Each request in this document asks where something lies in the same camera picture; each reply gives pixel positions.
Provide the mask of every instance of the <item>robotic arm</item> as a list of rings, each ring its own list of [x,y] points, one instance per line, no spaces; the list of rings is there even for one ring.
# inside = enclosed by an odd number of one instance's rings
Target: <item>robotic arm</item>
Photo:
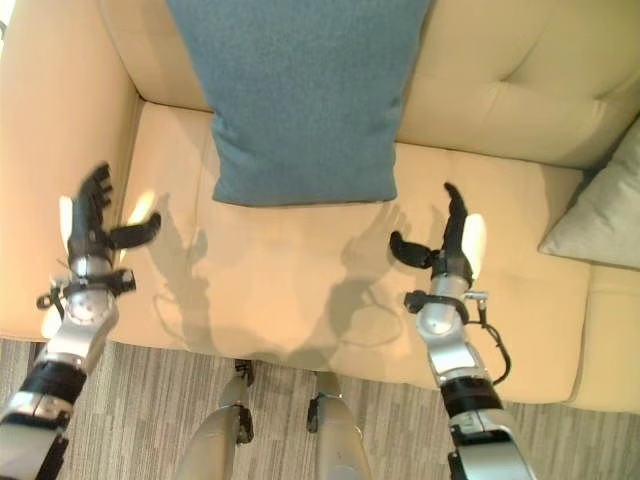
[[[160,229],[154,213],[144,224],[102,229],[112,187],[101,165],[82,183],[72,203],[67,241],[70,278],[57,280],[37,300],[55,306],[62,324],[44,347],[20,390],[0,414],[0,478],[54,479],[68,440],[73,404],[118,320],[116,298],[136,288],[133,272],[112,270],[114,253],[150,242]],[[61,298],[67,300],[62,307]]]
[[[451,203],[442,249],[406,242],[399,232],[391,234],[390,248],[402,263],[432,269],[430,293],[408,293],[404,303],[417,314],[416,328],[427,346],[429,365],[450,418],[456,448],[449,454],[451,478],[535,480],[516,441],[513,421],[493,388],[508,375],[511,360],[497,330],[487,323],[486,292],[469,290],[484,255],[484,222],[479,216],[468,216],[456,187],[447,183],[445,188]],[[469,321],[467,298],[478,302],[480,321]],[[465,326],[471,323],[487,330],[504,357],[505,374],[496,382],[469,341]]]

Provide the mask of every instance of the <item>black band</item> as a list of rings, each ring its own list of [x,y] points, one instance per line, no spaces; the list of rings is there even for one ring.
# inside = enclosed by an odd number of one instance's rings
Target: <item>black band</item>
[[[39,363],[29,372],[20,391],[52,395],[73,405],[86,379],[86,373],[69,364]]]
[[[471,410],[502,409],[502,402],[493,385],[484,378],[454,378],[443,384],[440,392],[449,418]]]
[[[64,452],[67,450],[69,440],[62,435],[56,437],[51,445],[47,457],[44,459],[36,480],[55,480],[64,463]]]

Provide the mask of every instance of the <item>sofa cushion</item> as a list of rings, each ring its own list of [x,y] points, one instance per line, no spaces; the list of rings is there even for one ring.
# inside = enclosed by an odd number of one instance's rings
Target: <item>sofa cushion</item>
[[[209,110],[165,0],[99,1],[145,99]],[[639,65],[640,2],[434,0],[398,141],[591,167],[640,110]]]
[[[396,196],[393,142],[427,1],[168,4],[216,111],[216,200]]]
[[[593,266],[572,406],[640,413],[638,312],[640,271]]]
[[[540,245],[544,253],[640,268],[640,120]]]
[[[488,224],[477,287],[490,290],[489,320],[514,361],[500,392],[530,402],[569,398],[590,266],[536,245],[580,172],[398,144],[392,203],[247,208],[211,201],[219,160],[209,121],[144,108],[125,212],[154,197],[163,228],[124,258],[138,291],[119,300],[113,339],[433,387],[414,317],[402,308],[404,292],[428,289],[428,275],[392,262],[387,242],[398,228],[439,246],[450,180]],[[499,374],[493,342],[470,330]]]

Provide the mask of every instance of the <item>cream sofa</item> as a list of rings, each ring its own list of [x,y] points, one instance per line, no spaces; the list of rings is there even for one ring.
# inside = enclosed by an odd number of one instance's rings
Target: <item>cream sofa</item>
[[[214,202],[211,112],[163,0],[19,0],[6,40],[3,337],[41,339],[34,300],[64,258],[57,198],[106,160],[111,220],[164,215],[124,257],[139,288],[111,339],[433,388],[402,308],[429,280],[386,245],[394,229],[440,245],[448,180],[488,225],[477,287],[513,357],[501,395],[640,411],[640,273],[537,252],[640,110],[638,2],[436,1],[386,204]],[[472,338],[499,373],[494,345]]]

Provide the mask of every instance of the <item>gray striped carpet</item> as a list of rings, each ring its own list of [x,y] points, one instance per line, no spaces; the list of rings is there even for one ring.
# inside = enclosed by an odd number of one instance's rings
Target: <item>gray striped carpet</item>
[[[22,381],[29,345],[0,340],[0,400]],[[191,434],[214,409],[232,362],[109,344],[69,430],[63,479],[169,479]],[[448,479],[451,448],[439,396],[406,385],[342,378],[377,479]],[[257,365],[254,441],[233,479],[313,479],[305,429],[311,373]],[[640,416],[561,405],[509,405],[540,479],[640,479]]]

